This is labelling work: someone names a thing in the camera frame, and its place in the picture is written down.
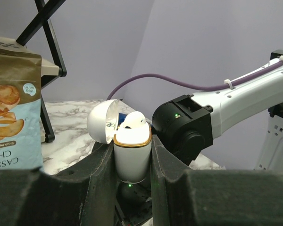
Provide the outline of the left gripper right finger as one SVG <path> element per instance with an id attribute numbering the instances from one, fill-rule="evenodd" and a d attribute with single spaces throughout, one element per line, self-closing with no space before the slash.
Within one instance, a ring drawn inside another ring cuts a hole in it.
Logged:
<path id="1" fill-rule="evenodd" d="M 283 226 L 283 174 L 194 170 L 157 136 L 151 145 L 152 217 L 156 226 Z"/>

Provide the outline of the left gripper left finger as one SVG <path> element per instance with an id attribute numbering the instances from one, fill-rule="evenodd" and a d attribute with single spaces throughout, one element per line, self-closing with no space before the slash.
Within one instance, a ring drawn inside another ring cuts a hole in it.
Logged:
<path id="1" fill-rule="evenodd" d="M 112 144 L 53 176 L 0 170 L 0 226 L 111 226 L 116 187 Z"/>

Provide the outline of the white earbud charging case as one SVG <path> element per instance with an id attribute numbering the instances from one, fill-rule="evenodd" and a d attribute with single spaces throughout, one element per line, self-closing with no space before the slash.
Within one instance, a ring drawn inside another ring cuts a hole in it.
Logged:
<path id="1" fill-rule="evenodd" d="M 151 128 L 118 130 L 118 120 L 118 101 L 106 100 L 89 113 L 87 131 L 94 141 L 113 144 L 116 171 L 121 181 L 140 183 L 146 178 L 150 165 Z"/>

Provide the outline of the white earbud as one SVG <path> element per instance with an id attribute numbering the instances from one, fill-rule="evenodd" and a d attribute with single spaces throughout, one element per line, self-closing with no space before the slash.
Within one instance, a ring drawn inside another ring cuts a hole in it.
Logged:
<path id="1" fill-rule="evenodd" d="M 120 128 L 135 129 L 142 127 L 146 124 L 146 118 L 143 113 L 134 111 L 129 113 L 124 122 L 120 124 Z"/>

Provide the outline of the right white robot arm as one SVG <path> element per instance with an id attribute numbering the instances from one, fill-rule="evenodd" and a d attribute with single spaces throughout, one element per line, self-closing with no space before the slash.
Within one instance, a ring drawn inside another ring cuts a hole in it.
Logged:
<path id="1" fill-rule="evenodd" d="M 165 148 L 185 164 L 243 120 L 268 111 L 268 128 L 256 170 L 283 173 L 283 50 L 252 73 L 219 88 L 183 95 L 159 106 L 152 128 Z"/>

